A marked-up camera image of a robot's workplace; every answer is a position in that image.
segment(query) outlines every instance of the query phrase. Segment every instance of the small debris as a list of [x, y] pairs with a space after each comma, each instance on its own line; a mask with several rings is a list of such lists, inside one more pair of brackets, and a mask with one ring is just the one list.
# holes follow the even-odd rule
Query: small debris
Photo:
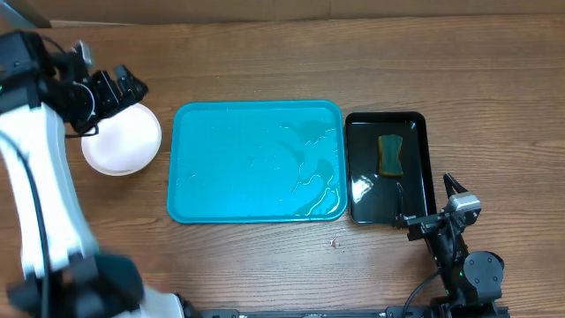
[[336, 240], [337, 240], [337, 235], [335, 235], [334, 238], [328, 241], [329, 245], [332, 246], [333, 248], [337, 248], [339, 246], [339, 243], [337, 243]]

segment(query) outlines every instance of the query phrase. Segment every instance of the water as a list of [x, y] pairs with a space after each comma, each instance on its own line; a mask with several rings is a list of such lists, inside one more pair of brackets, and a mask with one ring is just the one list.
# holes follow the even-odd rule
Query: water
[[322, 138], [327, 138], [326, 133], [335, 130], [335, 126], [321, 122], [320, 120], [308, 120], [300, 126], [291, 123], [283, 123], [279, 127], [291, 129], [307, 145], [309, 142], [317, 143]]
[[304, 152], [296, 150], [295, 148], [291, 147], [288, 143], [284, 141], [277, 141], [276, 143], [279, 146], [289, 150], [290, 154], [292, 155], [292, 157], [294, 158], [294, 160], [298, 165], [298, 174], [300, 174], [300, 168], [302, 168], [302, 166], [306, 161]]
[[300, 186], [309, 186], [312, 184], [312, 180], [314, 178], [320, 178], [322, 181], [322, 188], [321, 191], [309, 202], [307, 202], [304, 206], [297, 209], [294, 214], [297, 216], [309, 216], [319, 205], [321, 205], [328, 193], [333, 193], [337, 197], [336, 203], [334, 205], [334, 209], [339, 205], [339, 193], [337, 190], [337, 183], [332, 185], [332, 180], [335, 177], [335, 170], [334, 166], [325, 159], [318, 160], [318, 166], [312, 174], [303, 181], [298, 181], [297, 185], [295, 186], [292, 193], [296, 192]]

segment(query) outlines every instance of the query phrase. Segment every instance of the wood grain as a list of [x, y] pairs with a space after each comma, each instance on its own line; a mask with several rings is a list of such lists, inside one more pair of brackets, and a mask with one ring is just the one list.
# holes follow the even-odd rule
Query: wood grain
[[53, 20], [129, 24], [565, 13], [562, 0], [31, 0]]
[[[438, 205], [451, 171], [482, 199], [470, 250], [506, 262], [514, 317], [564, 317], [565, 16], [379, 19], [57, 29], [89, 43], [98, 67], [125, 63], [150, 87], [154, 162], [106, 177], [69, 140], [84, 213], [103, 247], [129, 254], [149, 284], [198, 308], [401, 305], [433, 271], [404, 231], [330, 223], [185, 226], [167, 214], [171, 124], [190, 101], [328, 98], [353, 111], [417, 110], [427, 120]], [[0, 284], [17, 282], [19, 225], [0, 174]], [[340, 249], [328, 240], [339, 235]], [[442, 293], [435, 282], [416, 299]], [[0, 313], [13, 316], [0, 295]]]

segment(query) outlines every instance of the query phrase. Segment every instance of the black plastic bracket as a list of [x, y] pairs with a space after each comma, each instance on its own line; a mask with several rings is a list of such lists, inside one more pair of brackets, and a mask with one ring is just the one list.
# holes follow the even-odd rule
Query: black plastic bracket
[[320, 310], [240, 313], [245, 318], [384, 318], [385, 310]]
[[[402, 318], [403, 306], [387, 307], [387, 318]], [[431, 318], [430, 307], [408, 307], [406, 318]]]
[[200, 311], [201, 318], [238, 318], [237, 310], [204, 310]]

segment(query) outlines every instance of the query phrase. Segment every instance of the wooden table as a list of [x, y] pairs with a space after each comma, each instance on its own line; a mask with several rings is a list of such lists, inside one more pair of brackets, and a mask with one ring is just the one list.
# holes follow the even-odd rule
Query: wooden table
[[[444, 171], [483, 201], [464, 237], [506, 262], [514, 317], [565, 310], [565, 16], [374, 19], [55, 29], [85, 40], [102, 69], [124, 63], [150, 87], [159, 155], [106, 177], [69, 140], [84, 213], [100, 244], [130, 255], [152, 286], [197, 308], [401, 305], [434, 271], [405, 231], [329, 223], [186, 226], [165, 208], [172, 118], [190, 101], [328, 98], [353, 111], [417, 110], [427, 120], [438, 205]], [[0, 285], [20, 280], [19, 223], [2, 171]], [[340, 248], [328, 240], [339, 235]], [[440, 282], [415, 303], [443, 293]], [[8, 309], [0, 295], [0, 313]]]

